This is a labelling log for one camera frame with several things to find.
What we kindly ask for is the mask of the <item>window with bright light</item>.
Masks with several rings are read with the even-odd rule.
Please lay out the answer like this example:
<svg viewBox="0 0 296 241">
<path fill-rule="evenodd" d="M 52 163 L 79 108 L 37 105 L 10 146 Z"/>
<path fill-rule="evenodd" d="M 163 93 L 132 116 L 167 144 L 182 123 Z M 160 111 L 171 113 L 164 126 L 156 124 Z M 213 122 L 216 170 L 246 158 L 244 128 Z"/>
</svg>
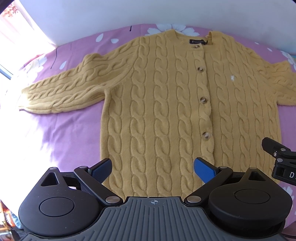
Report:
<svg viewBox="0 0 296 241">
<path fill-rule="evenodd" d="M 12 1 L 1 12 L 1 106 L 10 93 L 37 79 L 46 54 L 55 49 L 20 1 Z"/>
</svg>

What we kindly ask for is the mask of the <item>yellow cable-knit cardigan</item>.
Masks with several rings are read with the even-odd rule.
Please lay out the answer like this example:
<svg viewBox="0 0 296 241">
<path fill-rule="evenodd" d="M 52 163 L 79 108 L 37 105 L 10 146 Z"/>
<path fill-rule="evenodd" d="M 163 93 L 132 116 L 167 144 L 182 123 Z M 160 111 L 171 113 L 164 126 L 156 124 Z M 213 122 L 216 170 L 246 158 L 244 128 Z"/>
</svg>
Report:
<svg viewBox="0 0 296 241">
<path fill-rule="evenodd" d="M 295 72 L 269 63 L 231 36 L 191 39 L 169 30 L 135 38 L 76 68 L 26 87 L 31 113 L 64 113 L 103 101 L 104 185 L 127 196 L 186 197 L 201 186 L 193 162 L 271 175 L 265 137 L 281 139 L 279 105 L 295 105 Z"/>
</svg>

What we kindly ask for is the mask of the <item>colourful clutter beside bed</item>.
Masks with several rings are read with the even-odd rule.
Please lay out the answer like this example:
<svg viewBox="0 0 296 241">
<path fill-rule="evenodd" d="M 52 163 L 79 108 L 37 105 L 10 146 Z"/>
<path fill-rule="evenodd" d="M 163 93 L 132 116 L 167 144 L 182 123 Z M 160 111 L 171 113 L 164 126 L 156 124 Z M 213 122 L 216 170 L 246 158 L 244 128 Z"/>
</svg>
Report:
<svg viewBox="0 0 296 241">
<path fill-rule="evenodd" d="M 1 240 L 21 240 L 22 231 L 18 218 L 1 201 Z"/>
</svg>

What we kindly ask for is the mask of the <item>pink floral bed sheet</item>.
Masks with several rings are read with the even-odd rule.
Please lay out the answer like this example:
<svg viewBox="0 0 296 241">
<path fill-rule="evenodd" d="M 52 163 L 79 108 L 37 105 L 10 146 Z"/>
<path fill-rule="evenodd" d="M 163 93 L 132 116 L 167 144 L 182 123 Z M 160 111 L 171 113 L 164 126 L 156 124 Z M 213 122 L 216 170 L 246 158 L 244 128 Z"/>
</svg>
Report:
<svg viewBox="0 0 296 241">
<path fill-rule="evenodd" d="M 12 78 L 1 103 L 1 200 L 17 213 L 23 199 L 49 167 L 71 171 L 99 158 L 103 103 L 70 113 L 36 115 L 13 104 L 18 88 L 76 67 L 87 54 L 106 54 L 144 35 L 173 29 L 188 36 L 205 36 L 205 28 L 141 24 L 97 33 L 57 47 L 26 63 Z"/>
</svg>

